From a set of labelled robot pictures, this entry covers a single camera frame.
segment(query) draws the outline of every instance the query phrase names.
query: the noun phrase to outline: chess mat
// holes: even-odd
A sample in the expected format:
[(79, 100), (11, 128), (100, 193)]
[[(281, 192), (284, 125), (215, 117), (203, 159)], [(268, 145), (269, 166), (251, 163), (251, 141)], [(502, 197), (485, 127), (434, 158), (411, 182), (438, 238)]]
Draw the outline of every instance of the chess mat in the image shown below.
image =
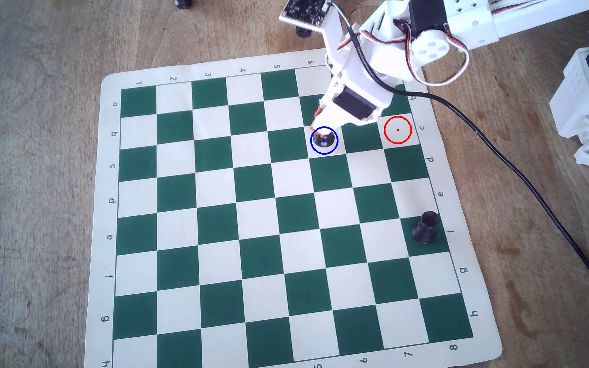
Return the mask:
[[(395, 96), (377, 123), (314, 149), (323, 57), (102, 82), (85, 366), (448, 367), (501, 354), (430, 102)], [(386, 126), (393, 116), (412, 131)], [(428, 210), (441, 223), (422, 245), (411, 229)]]

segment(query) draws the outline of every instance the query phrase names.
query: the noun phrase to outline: blue circle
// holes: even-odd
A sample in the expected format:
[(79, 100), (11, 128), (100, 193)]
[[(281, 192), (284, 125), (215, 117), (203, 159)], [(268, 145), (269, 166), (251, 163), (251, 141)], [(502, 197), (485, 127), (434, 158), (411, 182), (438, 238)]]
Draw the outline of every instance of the blue circle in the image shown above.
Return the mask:
[[(336, 136), (336, 146), (333, 147), (333, 149), (331, 151), (327, 152), (327, 153), (319, 152), (317, 149), (315, 149), (315, 145), (313, 144), (313, 136), (315, 135), (315, 132), (317, 130), (322, 129), (322, 128), (326, 128), (326, 129), (331, 130), (333, 132), (333, 134), (335, 134), (335, 136)], [(330, 153), (333, 153), (333, 151), (335, 151), (336, 148), (338, 148), (338, 143), (339, 143), (339, 136), (338, 136), (338, 134), (335, 132), (335, 130), (329, 128), (328, 126), (320, 126), (319, 128), (313, 130), (313, 134), (310, 135), (310, 146), (313, 147), (313, 151), (317, 152), (320, 155), (328, 155)]]

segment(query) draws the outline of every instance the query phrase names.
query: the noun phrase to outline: green square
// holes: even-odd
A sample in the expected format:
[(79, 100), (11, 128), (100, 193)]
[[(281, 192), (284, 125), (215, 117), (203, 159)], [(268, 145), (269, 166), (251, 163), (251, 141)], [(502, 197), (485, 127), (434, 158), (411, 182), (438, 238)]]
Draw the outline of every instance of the green square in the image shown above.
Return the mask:
[(226, 78), (192, 82), (192, 108), (226, 105)]
[(246, 328), (250, 367), (266, 367), (295, 361), (292, 358), (288, 317), (249, 322)]
[(433, 253), (442, 253), (449, 251), (449, 244), (447, 243), (447, 236), (442, 227), (442, 219), (435, 227), (435, 239), (429, 244), (420, 244), (413, 238), (412, 229), (417, 226), (421, 217), (409, 217), (408, 219), (401, 219), (401, 227), (404, 230), (404, 239), (406, 240), (406, 248), (408, 248), (408, 256), (425, 255)]
[(156, 146), (120, 149), (119, 180), (156, 177)]
[(474, 337), (462, 294), (421, 298), (420, 306), (429, 342)]
[(313, 177), (315, 192), (351, 188), (351, 176), (346, 155), (311, 158), (310, 173)]
[(197, 206), (194, 174), (158, 178), (158, 212), (183, 210)]
[(340, 355), (383, 350), (376, 306), (333, 311)]
[(126, 339), (156, 334), (156, 291), (115, 297), (112, 338)]
[(272, 165), (234, 168), (233, 176), (236, 181), (236, 201), (243, 202), (274, 197)]
[(304, 118), (304, 126), (309, 126), (315, 120), (315, 112), (319, 106), (319, 99), (323, 94), (313, 96), (300, 96), (299, 104), (301, 105), (301, 116)]
[(370, 277), (377, 303), (417, 298), (417, 289), (408, 258), (370, 263)]
[(161, 368), (201, 367), (201, 330), (166, 333), (157, 337), (158, 366)]
[(117, 255), (156, 250), (156, 213), (117, 219)]
[(120, 116), (136, 117), (156, 113), (156, 86), (122, 90)]
[(197, 208), (199, 244), (225, 242), (238, 238), (236, 204)]
[(158, 144), (180, 141), (191, 141), (192, 111), (158, 114), (156, 116), (156, 136)]
[(299, 96), (297, 90), (297, 76), (295, 70), (270, 71), (261, 73), (262, 95), (265, 100), (296, 97)]
[(382, 132), (376, 124), (363, 126), (345, 124), (342, 127), (342, 137), (344, 138), (344, 147), (347, 153), (383, 148), (381, 134)]
[(303, 128), (273, 130), (267, 133), (273, 163), (308, 158)]
[(202, 327), (245, 322), (242, 280), (201, 285), (199, 292)]
[(285, 274), (285, 291), (291, 316), (331, 310), (325, 269)]
[(421, 152), (420, 145), (395, 147), (384, 150), (388, 171), (392, 181), (413, 180), (428, 178), (429, 171), (426, 168), (426, 160)]
[(391, 184), (354, 188), (353, 195), (362, 223), (399, 218)]
[[(404, 85), (398, 85), (398, 90), (405, 91)], [(390, 106), (383, 110), (381, 116), (389, 117), (393, 115), (410, 114), (410, 104), (408, 103), (408, 96), (395, 95), (392, 97)]]
[(231, 134), (265, 132), (265, 106), (263, 102), (253, 104), (231, 105), (228, 107)]
[(367, 262), (360, 225), (322, 229), (327, 267)]
[(299, 195), (276, 198), (279, 232), (295, 232), (318, 229), (315, 195)]
[(199, 285), (199, 251), (196, 246), (159, 250), (158, 289)]
[(231, 137), (194, 141), (194, 169), (197, 172), (233, 167)]
[(240, 240), (240, 262), (242, 278), (282, 274), (279, 236)]

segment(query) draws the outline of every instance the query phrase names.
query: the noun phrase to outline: red circle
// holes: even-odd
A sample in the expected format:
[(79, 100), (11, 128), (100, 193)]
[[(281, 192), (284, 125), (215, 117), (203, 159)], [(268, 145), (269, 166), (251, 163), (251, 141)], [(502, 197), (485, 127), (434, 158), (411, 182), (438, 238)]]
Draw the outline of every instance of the red circle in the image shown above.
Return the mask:
[[(408, 123), (408, 126), (410, 127), (410, 133), (409, 133), (408, 137), (407, 137), (407, 138), (405, 138), (405, 139), (404, 139), (403, 141), (401, 141), (401, 142), (395, 142), (395, 141), (393, 141), (392, 139), (388, 138), (388, 133), (386, 133), (386, 127), (388, 126), (388, 123), (390, 122), (390, 120), (392, 120), (392, 119), (394, 119), (394, 118), (402, 118), (402, 119), (404, 119), (404, 120), (405, 120), (405, 121)], [(398, 116), (398, 115), (397, 115), (396, 117), (391, 117), (390, 119), (388, 119), (388, 121), (386, 121), (386, 125), (383, 125), (383, 135), (384, 135), (384, 136), (386, 136), (386, 139), (387, 139), (388, 141), (390, 141), (390, 143), (394, 143), (395, 145), (400, 145), (400, 144), (402, 144), (402, 143), (405, 143), (407, 140), (409, 140), (409, 139), (410, 139), (410, 137), (413, 135), (413, 124), (411, 124), (411, 123), (410, 123), (410, 121), (408, 121), (408, 119), (406, 119), (405, 117), (400, 117), (400, 116)]]

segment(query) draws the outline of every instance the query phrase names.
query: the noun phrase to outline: black pawn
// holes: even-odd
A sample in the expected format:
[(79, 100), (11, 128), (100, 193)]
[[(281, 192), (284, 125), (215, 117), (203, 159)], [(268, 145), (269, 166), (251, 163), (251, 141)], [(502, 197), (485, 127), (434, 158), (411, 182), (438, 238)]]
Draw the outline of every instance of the black pawn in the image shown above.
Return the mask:
[(326, 148), (331, 146), (335, 142), (335, 135), (329, 133), (326, 136), (320, 136), (319, 134), (313, 134), (313, 143), (318, 147)]
[(294, 29), (294, 32), (301, 38), (306, 39), (309, 38), (310, 35), (313, 34), (313, 31), (311, 31), (310, 29), (306, 29), (306, 28), (302, 28), (297, 26), (297, 28)]
[(174, 4), (179, 9), (187, 9), (192, 6), (192, 0), (174, 0)]
[(440, 216), (433, 211), (422, 213), (421, 220), (413, 228), (413, 239), (420, 244), (429, 244), (435, 239), (435, 227), (440, 223)]

